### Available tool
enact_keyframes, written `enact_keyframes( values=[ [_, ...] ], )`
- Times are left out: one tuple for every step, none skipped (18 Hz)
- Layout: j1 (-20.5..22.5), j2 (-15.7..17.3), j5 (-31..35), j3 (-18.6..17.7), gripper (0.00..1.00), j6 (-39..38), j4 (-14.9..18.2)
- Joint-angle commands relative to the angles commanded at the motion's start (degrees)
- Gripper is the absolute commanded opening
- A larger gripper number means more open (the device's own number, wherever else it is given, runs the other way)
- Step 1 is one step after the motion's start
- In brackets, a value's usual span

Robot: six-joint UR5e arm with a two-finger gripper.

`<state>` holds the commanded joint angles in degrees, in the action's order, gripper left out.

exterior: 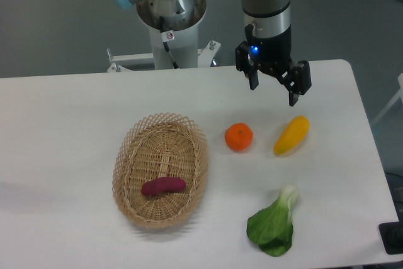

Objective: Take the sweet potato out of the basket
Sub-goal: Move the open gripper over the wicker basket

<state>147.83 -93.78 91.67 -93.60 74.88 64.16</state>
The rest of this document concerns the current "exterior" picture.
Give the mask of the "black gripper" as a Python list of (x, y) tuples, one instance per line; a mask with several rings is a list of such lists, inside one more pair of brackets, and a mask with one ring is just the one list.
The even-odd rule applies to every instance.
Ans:
[(277, 78), (288, 91), (289, 105), (294, 106), (312, 86), (310, 62), (291, 60), (290, 26), (283, 33), (268, 38), (256, 37), (255, 29), (253, 24), (245, 26), (246, 41), (235, 49), (236, 69), (244, 73), (251, 90), (259, 85), (258, 70)]

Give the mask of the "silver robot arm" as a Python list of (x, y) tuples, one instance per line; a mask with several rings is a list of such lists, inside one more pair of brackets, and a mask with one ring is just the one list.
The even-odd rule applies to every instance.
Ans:
[[(115, 0), (123, 7), (135, 6), (149, 29), (156, 69), (200, 66), (198, 25), (206, 13), (206, 0)], [(236, 69), (249, 86), (258, 86), (258, 75), (274, 77), (286, 87), (289, 104), (311, 87), (309, 63), (291, 58), (290, 0), (241, 0), (245, 40), (236, 50)]]

